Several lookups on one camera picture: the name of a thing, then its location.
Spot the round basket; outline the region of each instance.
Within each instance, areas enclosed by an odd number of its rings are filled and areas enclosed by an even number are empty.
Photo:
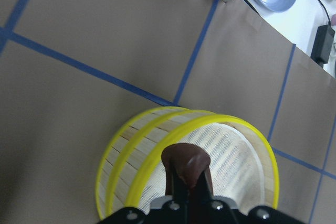
[[[229,115],[160,107],[129,120],[104,152],[96,182],[101,219],[124,206],[149,211],[150,202],[165,192],[161,153],[175,143],[209,153],[214,195],[232,198],[243,213],[257,205],[277,207],[276,160],[255,127]]]

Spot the screw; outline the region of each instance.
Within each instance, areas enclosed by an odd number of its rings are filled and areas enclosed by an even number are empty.
[[[177,211],[177,210],[179,210],[180,206],[179,206],[179,204],[177,204],[175,202],[171,202],[171,204],[169,205],[169,208],[172,209],[173,211]]]
[[[211,206],[213,209],[216,209],[216,210],[221,210],[223,208],[223,204],[217,200],[212,202]]]
[[[257,216],[261,219],[266,220],[269,218],[269,213],[264,209],[258,209]]]
[[[138,214],[135,212],[130,212],[128,215],[126,215],[126,218],[128,220],[136,220],[138,218]]]

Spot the black power adapter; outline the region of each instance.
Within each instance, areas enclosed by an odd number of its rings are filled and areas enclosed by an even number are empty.
[[[328,63],[334,35],[335,31],[330,25],[319,26],[317,29],[310,57],[321,67]]]

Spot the yellow ring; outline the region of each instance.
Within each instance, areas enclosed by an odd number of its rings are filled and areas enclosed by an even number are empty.
[[[132,185],[129,189],[127,194],[127,198],[125,201],[126,206],[135,206],[139,205],[140,197],[142,192],[146,186],[147,181],[149,180],[151,174],[153,173],[155,167],[158,165],[161,159],[162,151],[169,145],[174,144],[181,140],[186,134],[194,131],[195,129],[204,126],[210,123],[224,123],[224,122],[234,122],[242,124],[249,129],[251,129],[254,133],[256,133],[262,142],[264,143],[269,157],[272,162],[273,167],[273,175],[274,175],[274,197],[273,197],[273,208],[277,208],[278,206],[278,199],[279,199],[279,173],[278,173],[278,166],[269,143],[262,135],[260,131],[258,131],[254,126],[249,124],[248,122],[244,121],[243,119],[236,118],[234,116],[229,115],[208,115],[202,116],[200,118],[196,118],[186,122],[175,130],[171,131],[161,142],[159,142],[156,147],[150,152],[147,156],[145,161],[142,163],[141,167],[139,168],[137,175],[135,176]]]
[[[120,136],[120,134],[125,131],[129,125],[134,123],[135,121],[139,120],[141,117],[145,116],[146,114],[152,113],[154,111],[158,110],[166,110],[166,109],[174,109],[174,108],[180,108],[180,107],[175,107],[175,106],[163,106],[163,107],[158,107],[158,108],[153,108],[150,110],[146,110],[134,117],[132,117],[130,120],[128,120],[126,123],[123,124],[123,126],[116,132],[116,134],[113,136],[113,138],[110,140],[110,143],[108,144],[108,147],[105,149],[103,153],[103,157],[100,160],[99,167],[98,167],[98,173],[97,173],[97,178],[96,178],[96,206],[97,206],[97,211],[100,219],[105,218],[105,216],[102,215],[100,203],[99,203],[99,183],[100,183],[100,177],[101,177],[101,172],[105,163],[105,159],[110,153],[110,149],[113,147],[115,144],[116,140]]]
[[[187,111],[177,111],[177,112],[171,112],[165,115],[162,115],[153,121],[149,122],[146,126],[141,128],[138,132],[135,133],[135,135],[128,141],[126,146],[123,148],[122,152],[119,154],[114,166],[113,170],[110,174],[108,184],[107,184],[107,190],[106,190],[106,213],[107,215],[112,214],[112,204],[113,204],[113,195],[114,195],[114,190],[117,186],[118,179],[120,176],[120,173],[122,172],[122,169],[127,162],[128,157],[132,154],[134,148],[141,142],[141,140],[148,135],[153,128],[156,126],[166,122],[170,118],[177,116],[177,115],[183,115],[183,114],[188,114],[188,113],[193,113],[193,112],[206,112],[210,114],[214,114],[213,112],[210,111],[203,111],[203,110],[187,110]]]

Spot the pink object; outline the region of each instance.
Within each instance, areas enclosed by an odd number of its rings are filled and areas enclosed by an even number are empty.
[[[336,14],[332,15],[331,17],[331,25],[336,26]]]

